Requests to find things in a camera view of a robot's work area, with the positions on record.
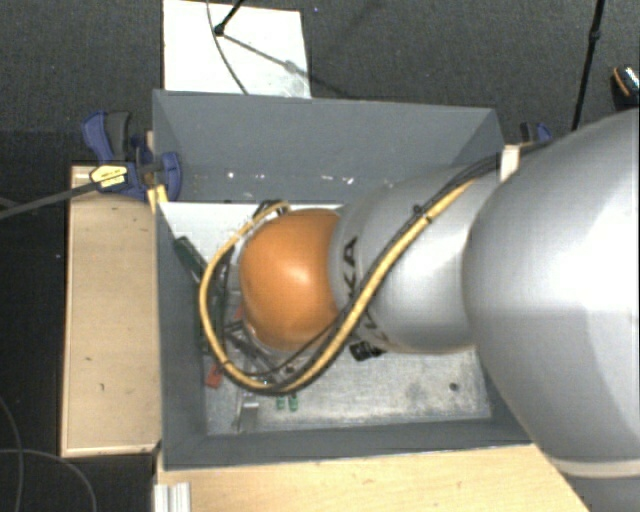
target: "green connector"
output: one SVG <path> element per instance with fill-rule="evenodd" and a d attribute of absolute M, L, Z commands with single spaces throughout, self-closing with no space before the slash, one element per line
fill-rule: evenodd
<path fill-rule="evenodd" d="M 291 412 L 296 412 L 298 410 L 298 397 L 296 395 L 291 395 L 289 397 L 289 410 Z"/>

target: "blue clamp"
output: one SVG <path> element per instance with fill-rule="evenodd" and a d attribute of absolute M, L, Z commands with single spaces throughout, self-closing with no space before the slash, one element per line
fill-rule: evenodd
<path fill-rule="evenodd" d="M 101 192 L 115 192 L 145 202 L 147 185 L 142 174 L 164 171 L 164 184 L 170 201 L 176 201 L 182 187 L 182 169 L 176 153 L 163 153 L 161 163 L 152 164 L 153 154 L 147 147 L 144 137 L 134 136 L 127 140 L 128 112 L 107 114 L 103 110 L 94 112 L 82 123 L 84 142 L 98 157 L 100 165 L 118 163 L 126 167 L 125 182 Z M 135 156 L 128 154 L 131 146 Z"/>

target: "gray bin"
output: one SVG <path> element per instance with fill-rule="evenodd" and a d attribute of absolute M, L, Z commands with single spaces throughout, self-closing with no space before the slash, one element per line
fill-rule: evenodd
<path fill-rule="evenodd" d="M 344 203 L 385 182 L 471 163 L 503 146 L 495 113 L 489 109 L 166 91 L 154 93 L 153 108 L 155 151 L 178 152 L 184 172 L 180 200 L 190 202 L 256 203 L 283 198 L 300 204 Z M 396 418 L 385 424 L 378 418 L 341 425 L 334 418 L 322 428 L 312 424 L 298 428 L 292 421 L 280 429 L 217 432 L 211 417 L 220 404 L 204 386 L 208 356 L 201 350 L 195 287 L 173 250 L 174 229 L 160 211 L 157 266 L 162 447 L 167 469 L 528 442 L 479 365 L 476 373 L 482 393 L 474 396 L 486 403 L 474 409 L 476 419 L 453 410 L 426 414 L 421 421 Z M 431 357 L 429 364 L 436 373 L 448 371 L 446 364 L 451 365 L 451 360 L 443 359 L 439 369 L 437 356 L 424 357 Z M 349 364 L 345 361 L 334 373 L 344 371 L 348 377 Z M 375 373 L 375 365 L 384 370 L 387 363 L 360 364 L 371 364 Z M 389 372 L 400 370 L 389 366 L 385 371 L 382 375 L 391 375 L 392 383 Z M 313 388 L 303 393 L 312 394 Z M 344 399 L 349 389 L 343 386 L 339 392 Z M 357 389 L 351 392 L 358 394 Z M 428 383 L 419 389 L 425 396 L 436 392 L 442 391 L 430 390 Z M 301 396 L 300 401 L 301 407 L 314 403 L 311 395 Z"/>

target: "wooden board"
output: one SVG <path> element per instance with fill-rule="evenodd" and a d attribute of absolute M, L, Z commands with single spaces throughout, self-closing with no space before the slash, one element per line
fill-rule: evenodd
<path fill-rule="evenodd" d="M 90 169 L 74 168 L 73 186 Z M 71 202 L 64 457 L 149 452 L 160 439 L 153 226 L 149 206 L 124 196 Z"/>
<path fill-rule="evenodd" d="M 264 467 L 164 472 L 193 512 L 586 512 L 533 445 Z"/>

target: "orange dome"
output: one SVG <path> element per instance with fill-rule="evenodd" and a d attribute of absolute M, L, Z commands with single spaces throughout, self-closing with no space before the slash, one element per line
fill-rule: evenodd
<path fill-rule="evenodd" d="M 249 327 L 266 345 L 296 350 L 338 314 L 327 259 L 339 216 L 310 208 L 277 217 L 246 243 L 240 289 Z"/>

